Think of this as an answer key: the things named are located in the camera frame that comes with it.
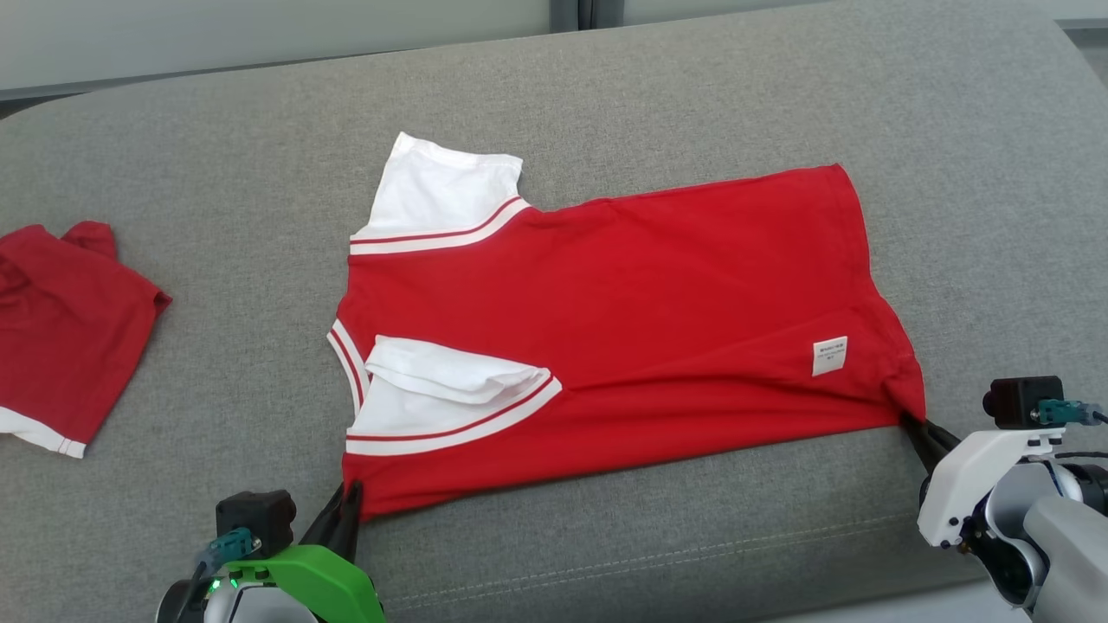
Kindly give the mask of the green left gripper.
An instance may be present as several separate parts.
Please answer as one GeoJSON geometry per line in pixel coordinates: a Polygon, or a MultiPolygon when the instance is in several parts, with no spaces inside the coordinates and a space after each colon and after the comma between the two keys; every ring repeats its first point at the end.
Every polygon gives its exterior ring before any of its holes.
{"type": "Polygon", "coordinates": [[[383,622],[372,580],[356,566],[363,484],[334,493],[300,545],[277,556],[203,568],[156,607],[158,622],[383,622]],[[332,549],[340,549],[337,555],[332,549]]]}

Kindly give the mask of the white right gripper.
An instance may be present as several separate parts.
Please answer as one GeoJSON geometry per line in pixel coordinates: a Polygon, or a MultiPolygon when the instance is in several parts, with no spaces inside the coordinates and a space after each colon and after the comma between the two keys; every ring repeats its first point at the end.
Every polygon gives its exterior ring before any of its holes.
{"type": "Polygon", "coordinates": [[[962,543],[961,520],[1020,459],[1053,456],[1066,432],[1064,428],[975,431],[961,442],[957,435],[911,413],[899,426],[931,474],[919,509],[919,533],[937,548],[962,543]]]}

